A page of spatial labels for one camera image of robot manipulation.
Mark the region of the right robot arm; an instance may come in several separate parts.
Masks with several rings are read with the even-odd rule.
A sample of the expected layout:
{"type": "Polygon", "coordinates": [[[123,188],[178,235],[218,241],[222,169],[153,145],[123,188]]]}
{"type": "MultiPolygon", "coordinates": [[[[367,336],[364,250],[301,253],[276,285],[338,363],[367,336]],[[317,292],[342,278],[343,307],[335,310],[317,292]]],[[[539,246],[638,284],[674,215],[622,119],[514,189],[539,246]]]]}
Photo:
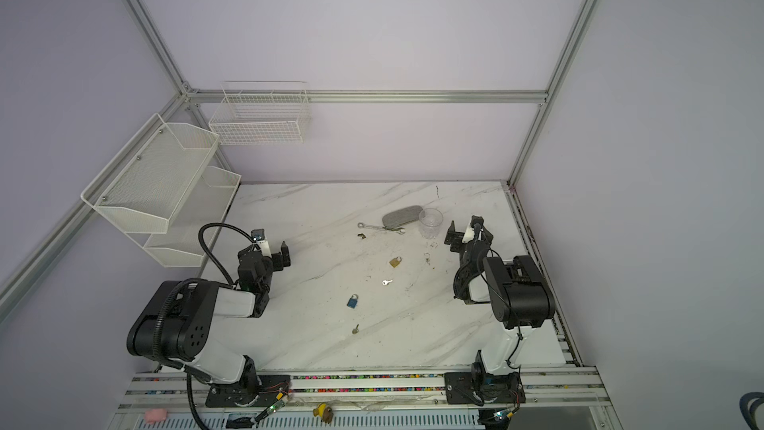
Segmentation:
{"type": "Polygon", "coordinates": [[[531,256],[503,260],[493,248],[493,233],[485,228],[481,216],[473,216],[464,231],[451,223],[444,244],[459,255],[454,298],[466,305],[490,305],[501,325],[491,343],[477,352],[474,368],[486,374],[518,372],[517,360],[524,345],[556,314],[547,278],[531,256]]]}

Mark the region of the clear plastic cup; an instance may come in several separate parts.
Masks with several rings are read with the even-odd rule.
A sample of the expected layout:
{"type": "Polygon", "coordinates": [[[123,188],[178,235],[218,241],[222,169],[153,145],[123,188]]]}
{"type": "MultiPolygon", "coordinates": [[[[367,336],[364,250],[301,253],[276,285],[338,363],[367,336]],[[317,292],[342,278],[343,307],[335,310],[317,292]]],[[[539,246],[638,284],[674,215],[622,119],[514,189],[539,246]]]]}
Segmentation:
{"type": "Polygon", "coordinates": [[[434,240],[438,237],[444,222],[443,214],[435,208],[424,208],[418,219],[419,231],[423,238],[434,240]]]}

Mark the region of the silver combination wrench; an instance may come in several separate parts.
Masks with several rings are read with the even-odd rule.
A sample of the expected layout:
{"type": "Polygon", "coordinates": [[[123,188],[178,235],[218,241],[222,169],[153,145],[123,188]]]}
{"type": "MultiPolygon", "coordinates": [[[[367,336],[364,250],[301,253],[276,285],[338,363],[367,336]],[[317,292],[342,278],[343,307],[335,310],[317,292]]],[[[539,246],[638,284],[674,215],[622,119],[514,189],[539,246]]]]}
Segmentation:
{"type": "Polygon", "coordinates": [[[392,232],[392,233],[396,233],[396,234],[399,234],[399,235],[403,235],[403,234],[406,233],[404,228],[400,228],[400,227],[398,227],[398,228],[395,228],[395,227],[385,227],[385,226],[381,226],[381,225],[371,225],[371,224],[366,224],[366,223],[363,223],[363,222],[358,222],[357,223],[357,227],[359,229],[371,229],[371,230],[377,230],[377,231],[392,232]]]}

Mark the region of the grey fabric case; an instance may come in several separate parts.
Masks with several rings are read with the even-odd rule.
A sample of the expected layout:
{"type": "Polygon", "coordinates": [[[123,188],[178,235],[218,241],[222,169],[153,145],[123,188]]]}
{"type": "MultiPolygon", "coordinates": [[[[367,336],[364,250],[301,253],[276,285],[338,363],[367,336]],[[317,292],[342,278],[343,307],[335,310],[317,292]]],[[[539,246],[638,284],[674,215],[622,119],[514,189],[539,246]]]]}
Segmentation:
{"type": "Polygon", "coordinates": [[[419,220],[423,207],[420,205],[411,205],[400,208],[385,214],[382,217],[382,225],[386,229],[398,229],[409,223],[419,220]]]}

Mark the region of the lower white mesh shelf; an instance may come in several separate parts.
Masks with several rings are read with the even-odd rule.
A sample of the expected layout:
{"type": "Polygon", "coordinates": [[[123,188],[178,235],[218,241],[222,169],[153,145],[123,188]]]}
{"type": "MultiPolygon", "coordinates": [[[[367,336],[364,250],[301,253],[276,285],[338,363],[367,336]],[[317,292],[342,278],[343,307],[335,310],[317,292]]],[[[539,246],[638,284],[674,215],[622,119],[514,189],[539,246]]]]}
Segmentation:
{"type": "Polygon", "coordinates": [[[199,228],[223,220],[240,182],[237,173],[208,166],[168,232],[152,234],[143,250],[165,268],[200,267],[204,252],[198,242],[199,228]]]}

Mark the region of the white mesh shelf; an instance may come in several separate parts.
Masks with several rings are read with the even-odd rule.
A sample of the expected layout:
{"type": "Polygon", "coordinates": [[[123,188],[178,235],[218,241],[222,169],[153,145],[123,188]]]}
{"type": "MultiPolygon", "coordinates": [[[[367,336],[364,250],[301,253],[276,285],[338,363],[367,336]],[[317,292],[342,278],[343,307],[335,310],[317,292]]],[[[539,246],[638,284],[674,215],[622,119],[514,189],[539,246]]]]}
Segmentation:
{"type": "Polygon", "coordinates": [[[198,242],[199,228],[223,220],[240,182],[237,173],[208,166],[168,232],[152,234],[143,250],[165,268],[200,267],[204,252],[198,242]]]}
{"type": "Polygon", "coordinates": [[[158,113],[81,193],[125,234],[165,234],[220,145],[219,135],[158,113]]]}

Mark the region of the blue padlock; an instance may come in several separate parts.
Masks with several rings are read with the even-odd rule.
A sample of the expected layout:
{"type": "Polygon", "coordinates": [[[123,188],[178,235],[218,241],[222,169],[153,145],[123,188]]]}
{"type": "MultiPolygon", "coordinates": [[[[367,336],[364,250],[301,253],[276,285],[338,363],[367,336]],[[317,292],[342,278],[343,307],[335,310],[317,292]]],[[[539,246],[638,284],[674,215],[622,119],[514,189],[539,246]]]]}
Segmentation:
{"type": "Polygon", "coordinates": [[[355,309],[358,304],[358,294],[353,294],[347,302],[348,308],[355,309]]]}

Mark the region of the upper white mesh shelf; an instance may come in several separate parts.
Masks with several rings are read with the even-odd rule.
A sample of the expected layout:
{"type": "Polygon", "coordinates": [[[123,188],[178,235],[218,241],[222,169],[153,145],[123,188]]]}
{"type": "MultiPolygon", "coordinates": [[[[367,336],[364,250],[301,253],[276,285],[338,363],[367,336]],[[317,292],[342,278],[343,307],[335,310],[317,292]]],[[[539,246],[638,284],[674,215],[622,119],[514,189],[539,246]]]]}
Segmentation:
{"type": "Polygon", "coordinates": [[[81,193],[125,234],[165,234],[220,145],[219,135],[158,113],[81,193]]]}

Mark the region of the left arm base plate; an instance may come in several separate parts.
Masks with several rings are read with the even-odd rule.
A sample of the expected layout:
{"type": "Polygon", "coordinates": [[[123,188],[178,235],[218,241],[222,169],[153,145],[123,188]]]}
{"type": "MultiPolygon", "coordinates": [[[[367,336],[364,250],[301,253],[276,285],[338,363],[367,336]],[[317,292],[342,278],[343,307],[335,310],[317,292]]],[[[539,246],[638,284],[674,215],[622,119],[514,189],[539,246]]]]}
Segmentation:
{"type": "Polygon", "coordinates": [[[244,384],[212,384],[205,406],[207,408],[268,407],[280,393],[288,393],[292,378],[288,374],[259,375],[254,389],[244,384]]]}

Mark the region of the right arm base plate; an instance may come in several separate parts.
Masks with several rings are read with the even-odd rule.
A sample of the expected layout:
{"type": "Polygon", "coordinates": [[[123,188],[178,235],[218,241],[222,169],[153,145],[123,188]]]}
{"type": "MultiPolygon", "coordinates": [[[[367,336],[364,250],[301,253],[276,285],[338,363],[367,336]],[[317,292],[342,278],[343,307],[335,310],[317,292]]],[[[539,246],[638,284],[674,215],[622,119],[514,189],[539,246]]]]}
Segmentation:
{"type": "Polygon", "coordinates": [[[469,371],[452,371],[444,374],[446,397],[449,404],[512,404],[526,402],[520,373],[509,370],[490,373],[479,350],[469,371]]]}

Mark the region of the aluminium rail bed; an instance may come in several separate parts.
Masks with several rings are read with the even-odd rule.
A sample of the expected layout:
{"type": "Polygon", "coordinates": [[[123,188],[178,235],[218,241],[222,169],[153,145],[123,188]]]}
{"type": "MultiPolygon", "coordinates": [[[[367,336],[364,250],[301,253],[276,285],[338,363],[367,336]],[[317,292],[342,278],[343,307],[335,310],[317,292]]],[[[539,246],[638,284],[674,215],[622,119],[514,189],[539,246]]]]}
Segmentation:
{"type": "Polygon", "coordinates": [[[207,408],[209,388],[187,385],[178,372],[139,373],[113,418],[111,429],[619,429],[614,404],[592,367],[527,368],[526,401],[449,404],[445,372],[436,370],[294,371],[285,401],[261,422],[261,407],[207,408]],[[312,415],[321,403],[333,409],[330,424],[312,415]],[[143,414],[166,409],[164,422],[147,425],[143,414]]]}

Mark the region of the pink eraser on rail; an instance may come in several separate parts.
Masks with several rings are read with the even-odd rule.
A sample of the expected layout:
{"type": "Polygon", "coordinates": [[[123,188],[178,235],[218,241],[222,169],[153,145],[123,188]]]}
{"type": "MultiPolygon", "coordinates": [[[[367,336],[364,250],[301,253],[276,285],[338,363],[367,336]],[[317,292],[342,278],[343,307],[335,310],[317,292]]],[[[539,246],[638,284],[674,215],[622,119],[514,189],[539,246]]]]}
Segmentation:
{"type": "Polygon", "coordinates": [[[167,419],[168,412],[166,409],[149,409],[143,414],[144,423],[147,425],[153,425],[164,422],[167,419]]]}

